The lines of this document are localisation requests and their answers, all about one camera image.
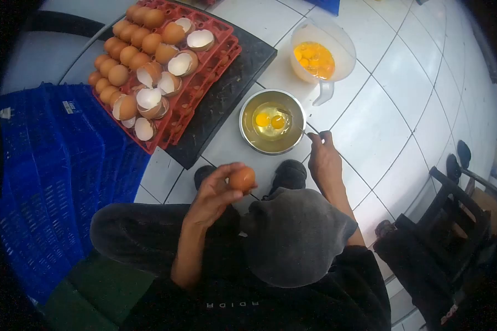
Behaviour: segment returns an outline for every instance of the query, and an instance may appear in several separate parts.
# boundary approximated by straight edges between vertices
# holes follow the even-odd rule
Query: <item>egg yolk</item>
[[[282,116],[276,115],[271,120],[271,125],[274,129],[281,129],[285,125],[284,118]]]
[[[266,113],[259,113],[256,116],[256,124],[259,127],[266,127],[269,125],[269,123],[271,123],[271,117],[269,117],[269,115],[267,115]]]

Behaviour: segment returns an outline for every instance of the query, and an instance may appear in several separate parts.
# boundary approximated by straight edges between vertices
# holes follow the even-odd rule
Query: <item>black shoe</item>
[[[467,167],[470,166],[470,160],[471,160],[471,151],[470,148],[467,146],[467,144],[459,140],[458,143],[456,144],[456,152],[458,154],[458,157],[460,158],[460,166],[463,169],[467,169]]]
[[[272,181],[272,189],[269,195],[278,188],[305,189],[307,170],[301,162],[296,160],[285,160],[276,169],[276,176]]]
[[[205,180],[206,177],[211,175],[212,172],[215,171],[214,166],[207,165],[207,166],[202,166],[197,171],[195,172],[195,176],[193,176],[193,181],[195,182],[195,188],[197,191],[201,187],[202,181]]]

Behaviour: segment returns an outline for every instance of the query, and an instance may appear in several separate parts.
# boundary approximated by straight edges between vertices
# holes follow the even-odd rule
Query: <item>raw egg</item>
[[[254,186],[256,174],[250,167],[241,168],[228,178],[228,185],[233,189],[238,189],[247,193]]]

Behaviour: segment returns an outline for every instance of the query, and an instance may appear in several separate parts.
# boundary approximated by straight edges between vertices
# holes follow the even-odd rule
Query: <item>metal bowl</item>
[[[262,138],[252,122],[252,115],[257,107],[265,102],[278,102],[289,111],[292,116],[292,126],[289,132],[279,140],[266,140]],[[280,155],[292,150],[302,139],[302,130],[306,129],[306,115],[300,102],[281,89],[264,89],[252,95],[243,104],[239,112],[239,130],[243,139],[252,149],[265,155]]]

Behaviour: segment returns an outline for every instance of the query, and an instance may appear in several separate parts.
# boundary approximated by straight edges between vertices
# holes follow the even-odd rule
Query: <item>stacked egg trays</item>
[[[112,119],[118,123],[121,129],[139,144],[142,149],[147,153],[152,154],[155,151],[156,146],[166,149],[169,144],[176,145],[179,142],[180,137],[195,114],[195,109],[199,102],[208,89],[210,89],[211,85],[223,75],[228,66],[241,53],[241,47],[238,45],[238,39],[235,36],[232,36],[234,29],[230,25],[201,12],[163,0],[139,1],[137,5],[150,9],[159,9],[164,12],[164,23],[159,28],[150,30],[152,33],[161,34],[168,23],[174,22],[181,17],[186,17],[194,23],[195,30],[208,30],[215,37],[212,48],[208,51],[195,52],[199,59],[197,69],[192,74],[181,77],[182,88],[180,92],[175,96],[167,98],[169,101],[169,109],[162,118],[151,120],[156,127],[156,130],[152,138],[146,142],[138,139],[134,128],[127,128],[116,119],[112,114],[111,105],[102,102],[99,98],[99,94],[93,89],[94,97]],[[127,16],[126,20],[130,23],[137,24],[133,21],[132,17]],[[175,46],[181,51],[189,49],[186,44],[186,37],[182,42]],[[129,73],[129,79],[119,88],[120,92],[127,95],[133,94],[133,88],[141,84],[135,71],[129,69]]]

